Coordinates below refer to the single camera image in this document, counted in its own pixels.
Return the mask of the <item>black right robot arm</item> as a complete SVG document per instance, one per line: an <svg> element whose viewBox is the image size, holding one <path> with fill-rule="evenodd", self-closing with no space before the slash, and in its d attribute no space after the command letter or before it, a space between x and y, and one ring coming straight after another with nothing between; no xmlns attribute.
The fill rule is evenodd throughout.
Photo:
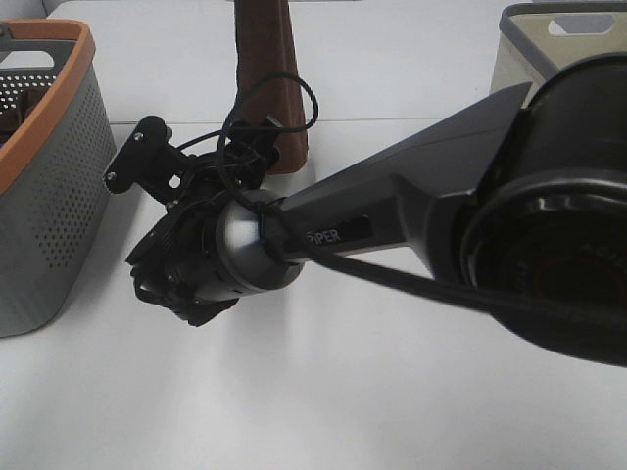
<svg viewBox="0 0 627 470"><path fill-rule="evenodd" d="M281 132L227 120L194 157L139 123L125 182L167 209L127 259L141 301L200 326L313 261L625 365L624 54L505 88L286 198L261 186Z"/></svg>

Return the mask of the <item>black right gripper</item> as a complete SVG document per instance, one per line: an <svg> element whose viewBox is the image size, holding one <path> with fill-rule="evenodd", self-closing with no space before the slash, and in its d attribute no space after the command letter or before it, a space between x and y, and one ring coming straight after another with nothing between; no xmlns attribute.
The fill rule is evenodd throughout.
<svg viewBox="0 0 627 470"><path fill-rule="evenodd" d="M243 296L220 259L217 225L231 201L226 192L182 199L126 258L135 296L164 307L193 327L233 307Z"/></svg>

